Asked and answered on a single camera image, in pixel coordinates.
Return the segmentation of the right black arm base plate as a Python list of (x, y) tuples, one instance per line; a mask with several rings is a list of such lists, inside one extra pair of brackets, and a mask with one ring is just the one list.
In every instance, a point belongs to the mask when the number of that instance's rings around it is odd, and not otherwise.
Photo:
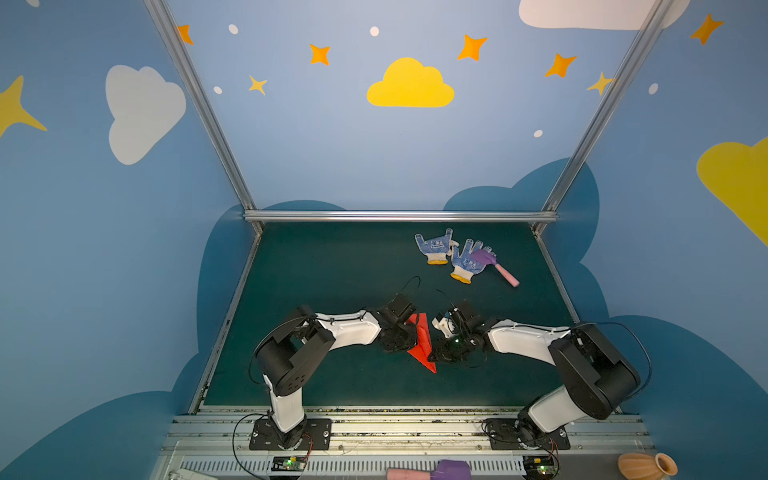
[(481, 428), (492, 450), (554, 451), (570, 450), (571, 443), (563, 427), (545, 433), (532, 422), (517, 418), (488, 418)]

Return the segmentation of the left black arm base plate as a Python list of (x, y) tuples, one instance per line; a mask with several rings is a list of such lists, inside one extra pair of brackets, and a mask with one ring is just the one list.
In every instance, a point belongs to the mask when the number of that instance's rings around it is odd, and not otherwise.
[(282, 432), (271, 419), (255, 422), (249, 438), (251, 451), (329, 449), (332, 421), (328, 418), (304, 419), (288, 432)]

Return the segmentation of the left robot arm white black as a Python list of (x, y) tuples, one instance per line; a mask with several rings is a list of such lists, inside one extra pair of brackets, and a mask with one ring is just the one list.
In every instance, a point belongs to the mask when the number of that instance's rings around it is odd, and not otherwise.
[(305, 430), (302, 389), (333, 350), (379, 345), (386, 352), (418, 345), (417, 327), (409, 321), (416, 306), (401, 293), (381, 307), (348, 314), (323, 314), (300, 306), (267, 334), (254, 358), (270, 396), (268, 418), (290, 443)]

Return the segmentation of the red square paper sheet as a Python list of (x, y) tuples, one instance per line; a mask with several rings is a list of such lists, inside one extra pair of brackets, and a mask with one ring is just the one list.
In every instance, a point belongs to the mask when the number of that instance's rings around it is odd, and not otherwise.
[(432, 354), (432, 342), (426, 314), (414, 313), (409, 317), (407, 323), (414, 325), (417, 333), (417, 343), (408, 353), (430, 372), (436, 374), (437, 366), (429, 360)]

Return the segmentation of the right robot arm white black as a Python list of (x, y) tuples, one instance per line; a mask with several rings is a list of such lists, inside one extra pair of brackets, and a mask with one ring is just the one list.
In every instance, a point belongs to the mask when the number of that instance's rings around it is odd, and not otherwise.
[(431, 325), (443, 335), (429, 359), (456, 363), (478, 350), (513, 354), (553, 366), (561, 385), (524, 407), (515, 430), (531, 438), (583, 417), (607, 419), (644, 387), (630, 361), (593, 323), (546, 327), (510, 319), (484, 321), (468, 302)]

